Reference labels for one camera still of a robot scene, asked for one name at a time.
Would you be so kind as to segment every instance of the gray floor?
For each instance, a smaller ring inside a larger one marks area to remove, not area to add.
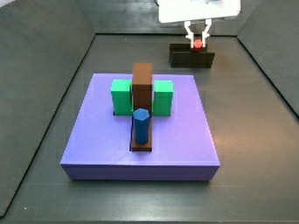
[[[212,69],[170,69],[184,37],[97,36],[2,221],[297,221],[299,125],[236,38],[209,38]],[[60,168],[93,73],[193,74],[221,167],[209,183],[70,181]]]

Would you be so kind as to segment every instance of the purple box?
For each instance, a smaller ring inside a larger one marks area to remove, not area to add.
[[[172,115],[152,117],[153,150],[129,150],[130,116],[113,115],[112,80],[132,74],[94,73],[60,165],[70,179],[210,180],[220,161],[192,75],[154,74],[172,81]]]

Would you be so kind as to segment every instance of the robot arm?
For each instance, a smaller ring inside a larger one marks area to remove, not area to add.
[[[193,48],[193,33],[190,22],[204,22],[205,29],[201,32],[201,46],[205,47],[205,39],[209,36],[210,20],[234,18],[240,12],[240,0],[154,0],[158,4],[158,20],[161,23],[177,24],[184,22],[185,38]]]

